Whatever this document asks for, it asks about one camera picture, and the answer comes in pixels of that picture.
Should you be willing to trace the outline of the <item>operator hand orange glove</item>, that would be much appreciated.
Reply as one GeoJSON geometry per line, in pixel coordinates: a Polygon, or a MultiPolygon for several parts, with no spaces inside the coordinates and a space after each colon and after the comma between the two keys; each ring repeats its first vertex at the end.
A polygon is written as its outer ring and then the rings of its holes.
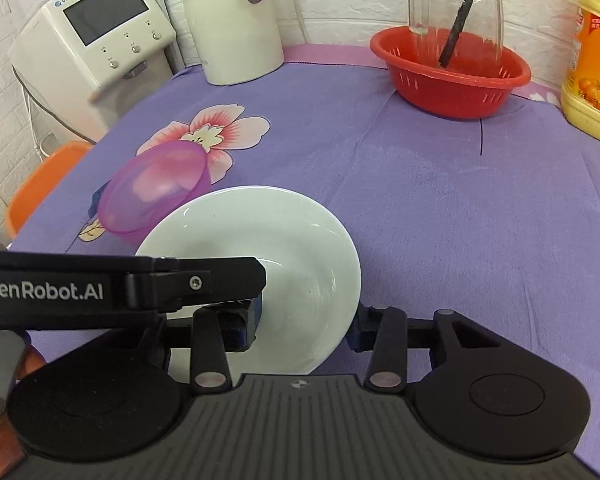
{"type": "MultiPolygon", "coordinates": [[[[44,365],[45,360],[40,355],[40,352],[33,347],[29,347],[24,354],[17,378],[22,379],[44,365]]],[[[2,415],[0,418],[0,479],[22,459],[23,452],[18,443],[14,428],[12,428],[7,415],[2,415]]]]}

